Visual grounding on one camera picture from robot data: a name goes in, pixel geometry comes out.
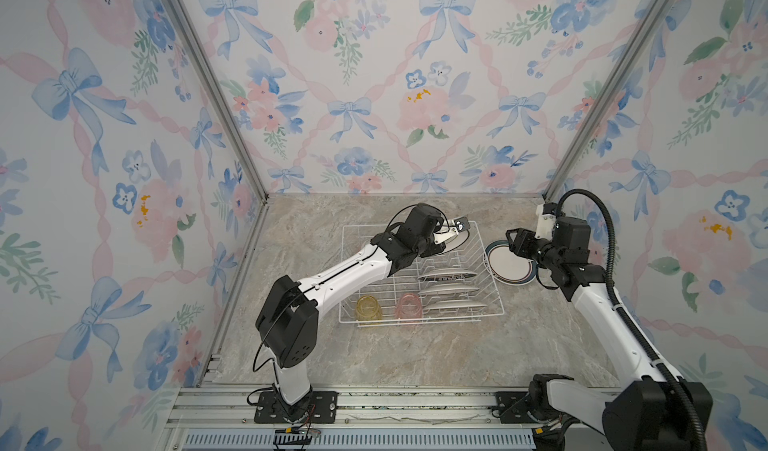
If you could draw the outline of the green rimmed white plate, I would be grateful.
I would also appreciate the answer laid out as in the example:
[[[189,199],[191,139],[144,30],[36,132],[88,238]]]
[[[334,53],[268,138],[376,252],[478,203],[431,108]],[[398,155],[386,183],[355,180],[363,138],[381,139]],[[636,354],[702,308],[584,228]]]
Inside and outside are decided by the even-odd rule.
[[[492,242],[485,248],[485,254],[488,269],[497,280],[523,286],[535,279],[535,263],[514,254],[506,241]]]

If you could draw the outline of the green red rimmed plate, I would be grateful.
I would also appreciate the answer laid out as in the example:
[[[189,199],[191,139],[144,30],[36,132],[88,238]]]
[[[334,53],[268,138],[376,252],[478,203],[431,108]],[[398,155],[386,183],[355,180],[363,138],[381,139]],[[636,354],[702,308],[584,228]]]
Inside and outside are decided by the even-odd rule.
[[[438,236],[434,235],[435,241],[437,243],[446,244],[446,249],[442,254],[449,253],[460,248],[469,240],[470,236],[471,236],[470,230],[465,231],[459,234],[458,236],[454,236],[452,238],[449,238],[448,235],[438,235]]]

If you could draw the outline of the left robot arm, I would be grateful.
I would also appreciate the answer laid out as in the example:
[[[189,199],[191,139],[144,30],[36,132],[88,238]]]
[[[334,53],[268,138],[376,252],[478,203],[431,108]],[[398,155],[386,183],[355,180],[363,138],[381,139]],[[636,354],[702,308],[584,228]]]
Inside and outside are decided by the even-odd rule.
[[[272,390],[284,405],[295,406],[312,393],[306,360],[317,344],[319,322],[332,308],[416,259],[445,253],[469,229],[465,217],[449,219],[426,203],[404,210],[403,221],[391,219],[348,259],[300,280],[282,276],[273,283],[255,320],[259,346],[253,369],[272,365]]]

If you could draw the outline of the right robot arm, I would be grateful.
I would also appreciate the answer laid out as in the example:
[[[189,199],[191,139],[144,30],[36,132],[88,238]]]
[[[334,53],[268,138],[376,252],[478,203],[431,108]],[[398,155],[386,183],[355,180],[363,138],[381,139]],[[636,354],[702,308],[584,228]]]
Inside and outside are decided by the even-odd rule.
[[[549,220],[547,235],[507,231],[509,249],[550,272],[598,337],[621,389],[609,396],[563,375],[537,374],[529,384],[527,414],[541,421],[571,417],[602,434],[614,450],[706,449],[710,392],[662,356],[619,298],[608,271],[589,263],[588,224],[570,217]]]

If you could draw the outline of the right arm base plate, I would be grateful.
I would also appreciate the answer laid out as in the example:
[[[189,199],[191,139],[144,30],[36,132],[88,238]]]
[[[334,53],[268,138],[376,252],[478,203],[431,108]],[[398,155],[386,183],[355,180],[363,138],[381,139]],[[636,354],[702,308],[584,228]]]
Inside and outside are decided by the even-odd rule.
[[[494,394],[495,406],[491,414],[501,424],[535,424],[554,426],[564,422],[577,422],[571,415],[545,404],[537,404],[528,392],[499,391]]]

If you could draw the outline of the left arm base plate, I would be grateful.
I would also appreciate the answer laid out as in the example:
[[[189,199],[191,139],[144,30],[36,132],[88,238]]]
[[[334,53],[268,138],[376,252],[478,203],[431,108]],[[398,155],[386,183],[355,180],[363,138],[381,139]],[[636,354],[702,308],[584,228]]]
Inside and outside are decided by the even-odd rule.
[[[256,424],[333,424],[338,410],[339,393],[310,391],[295,404],[288,404],[275,390],[260,392],[255,407]]]

